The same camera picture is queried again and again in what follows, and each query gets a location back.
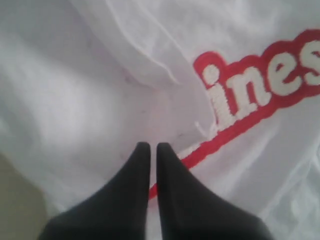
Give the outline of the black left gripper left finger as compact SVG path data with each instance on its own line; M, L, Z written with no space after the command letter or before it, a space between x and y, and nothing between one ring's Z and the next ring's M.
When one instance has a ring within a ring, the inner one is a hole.
M139 142L124 166L99 191L53 217L40 240L144 240L151 148Z

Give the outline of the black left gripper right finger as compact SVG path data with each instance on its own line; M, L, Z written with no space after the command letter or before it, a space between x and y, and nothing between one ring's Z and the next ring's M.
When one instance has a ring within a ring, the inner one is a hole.
M270 240L257 216L211 192L169 143L156 150L157 199L164 240Z

